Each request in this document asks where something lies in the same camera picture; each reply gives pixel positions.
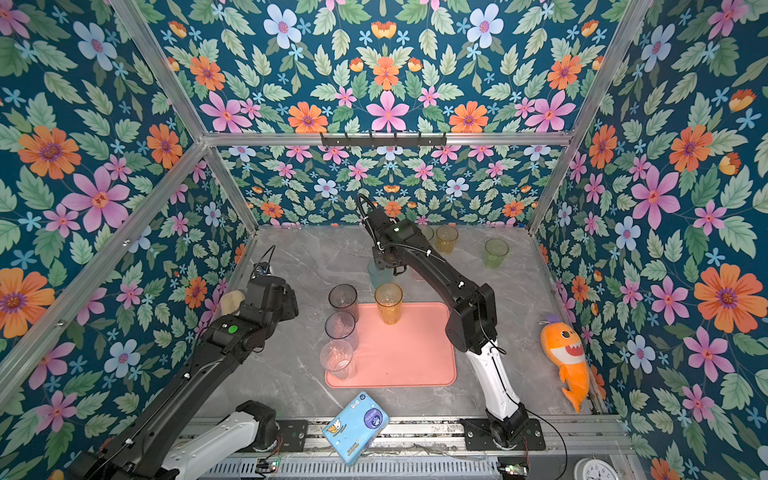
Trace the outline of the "yellow plastic cup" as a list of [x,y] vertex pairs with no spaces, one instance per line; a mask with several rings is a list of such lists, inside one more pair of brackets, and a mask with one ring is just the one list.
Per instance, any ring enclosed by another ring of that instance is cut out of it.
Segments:
[[402,315],[403,290],[395,283],[380,285],[374,294],[382,321],[387,325],[399,322]]

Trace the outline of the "blue translucent plastic cup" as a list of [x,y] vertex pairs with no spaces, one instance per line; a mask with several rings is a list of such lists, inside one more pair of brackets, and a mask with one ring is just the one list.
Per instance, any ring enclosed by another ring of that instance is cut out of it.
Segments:
[[325,332],[331,340],[346,341],[353,350],[356,350],[359,345],[356,325],[356,319],[352,314],[336,311],[326,319]]

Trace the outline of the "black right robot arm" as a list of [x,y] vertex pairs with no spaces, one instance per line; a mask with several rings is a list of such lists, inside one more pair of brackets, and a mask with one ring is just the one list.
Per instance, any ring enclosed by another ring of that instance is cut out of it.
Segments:
[[512,388],[497,345],[495,292],[478,285],[454,268],[409,220],[389,217],[364,195],[356,199],[362,225],[373,241],[372,254],[379,269],[399,275],[414,270],[449,308],[445,333],[454,348],[469,359],[480,383],[490,435],[496,445],[518,444],[529,421],[528,411]]

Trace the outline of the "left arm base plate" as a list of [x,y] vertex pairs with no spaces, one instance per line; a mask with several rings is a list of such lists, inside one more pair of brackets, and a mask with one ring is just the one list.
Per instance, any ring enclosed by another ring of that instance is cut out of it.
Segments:
[[304,451],[309,421],[303,419],[278,419],[278,440],[280,453]]

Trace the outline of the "amber plastic cup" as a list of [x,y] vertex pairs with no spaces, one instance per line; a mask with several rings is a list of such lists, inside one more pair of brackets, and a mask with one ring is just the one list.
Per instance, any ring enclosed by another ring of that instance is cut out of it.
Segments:
[[453,225],[442,225],[436,230],[437,249],[442,255],[453,252],[458,241],[459,232]]

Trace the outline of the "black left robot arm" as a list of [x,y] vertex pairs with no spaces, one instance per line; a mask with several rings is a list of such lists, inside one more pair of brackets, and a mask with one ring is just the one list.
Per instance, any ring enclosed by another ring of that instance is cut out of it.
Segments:
[[235,310],[211,322],[189,361],[153,402],[97,452],[84,451],[66,470],[67,479],[197,479],[259,433],[270,446],[275,423],[260,419],[274,411],[249,401],[226,421],[182,449],[174,443],[219,385],[258,348],[279,323],[299,313],[296,294],[282,278],[252,277]]

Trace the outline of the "pink rectangular tray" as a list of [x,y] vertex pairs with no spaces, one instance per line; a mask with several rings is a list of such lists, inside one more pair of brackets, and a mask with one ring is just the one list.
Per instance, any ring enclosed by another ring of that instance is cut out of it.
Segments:
[[405,303],[398,323],[388,325],[375,304],[361,304],[352,375],[340,379],[326,373],[327,385],[360,390],[453,384],[457,371],[455,349],[445,334],[448,319],[442,303]]

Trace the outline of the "clear plastic cup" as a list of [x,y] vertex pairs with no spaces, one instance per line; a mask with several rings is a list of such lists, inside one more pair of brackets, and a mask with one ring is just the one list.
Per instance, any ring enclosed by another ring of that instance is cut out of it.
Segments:
[[345,380],[351,378],[356,370],[354,349],[346,340],[331,340],[321,350],[320,363],[332,377]]

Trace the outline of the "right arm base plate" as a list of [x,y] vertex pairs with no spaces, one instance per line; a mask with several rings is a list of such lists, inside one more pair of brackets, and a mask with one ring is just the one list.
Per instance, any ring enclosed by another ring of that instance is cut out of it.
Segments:
[[469,451],[544,451],[546,443],[538,420],[528,420],[517,432],[507,432],[498,422],[461,418],[465,448]]

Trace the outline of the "olive green plastic cup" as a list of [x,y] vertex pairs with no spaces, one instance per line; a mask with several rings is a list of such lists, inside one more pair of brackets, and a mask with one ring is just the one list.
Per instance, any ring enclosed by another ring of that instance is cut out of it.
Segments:
[[419,225],[419,229],[428,242],[433,241],[435,232],[432,227],[428,225]]

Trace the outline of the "teal plastic cup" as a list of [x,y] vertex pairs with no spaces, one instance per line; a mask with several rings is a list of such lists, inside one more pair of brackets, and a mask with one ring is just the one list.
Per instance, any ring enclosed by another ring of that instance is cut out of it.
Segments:
[[381,285],[390,283],[392,281],[392,270],[388,268],[382,270],[378,269],[374,260],[369,261],[367,265],[367,271],[370,282],[372,284],[372,288],[374,290],[378,289]]

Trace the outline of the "dark grey plastic cup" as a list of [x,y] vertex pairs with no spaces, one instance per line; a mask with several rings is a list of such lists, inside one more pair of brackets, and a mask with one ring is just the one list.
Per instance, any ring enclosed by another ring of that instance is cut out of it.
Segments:
[[355,321],[358,321],[358,292],[354,286],[351,284],[334,286],[328,294],[328,301],[336,311],[349,313]]

